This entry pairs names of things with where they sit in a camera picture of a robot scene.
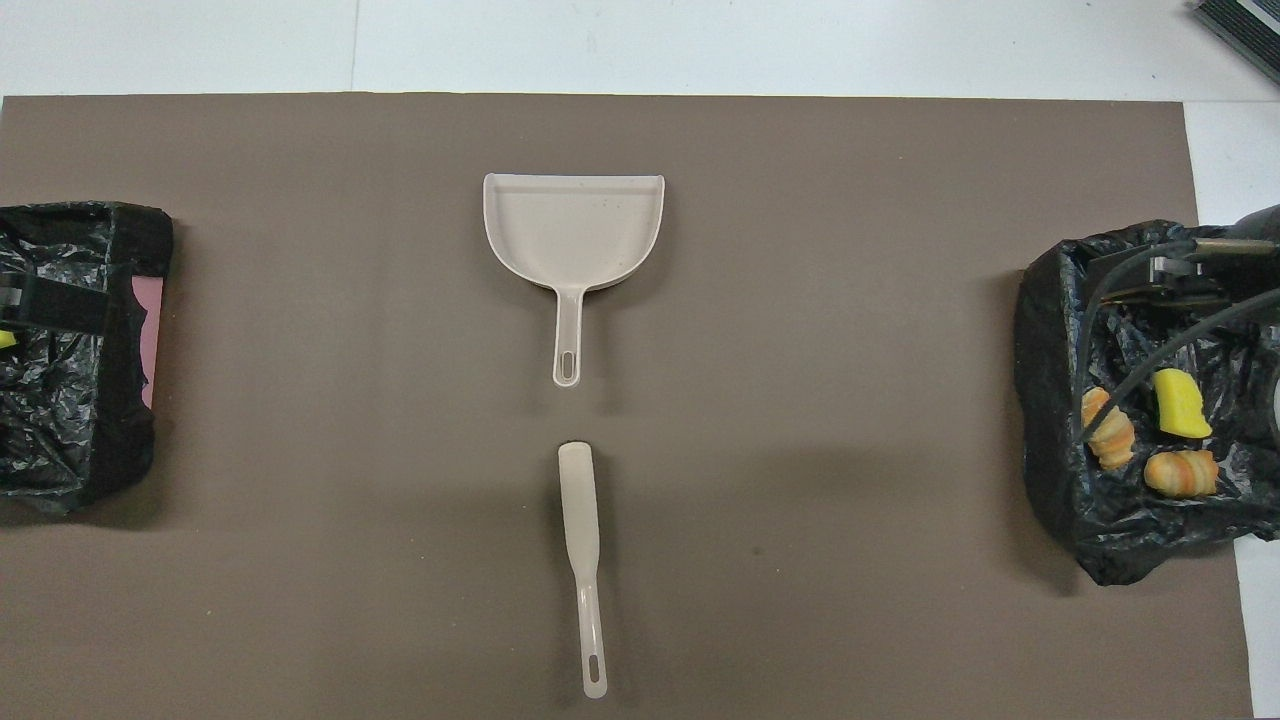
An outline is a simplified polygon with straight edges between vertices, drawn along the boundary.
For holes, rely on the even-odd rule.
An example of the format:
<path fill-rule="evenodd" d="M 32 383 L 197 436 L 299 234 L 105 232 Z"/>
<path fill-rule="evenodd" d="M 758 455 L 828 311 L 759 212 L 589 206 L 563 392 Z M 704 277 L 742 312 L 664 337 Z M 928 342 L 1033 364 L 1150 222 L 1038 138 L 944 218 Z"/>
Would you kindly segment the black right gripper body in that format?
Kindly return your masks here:
<path fill-rule="evenodd" d="M 1277 243 L 1280 238 L 1280 205 L 1253 211 L 1231 225 L 1234 240 L 1260 240 Z"/>

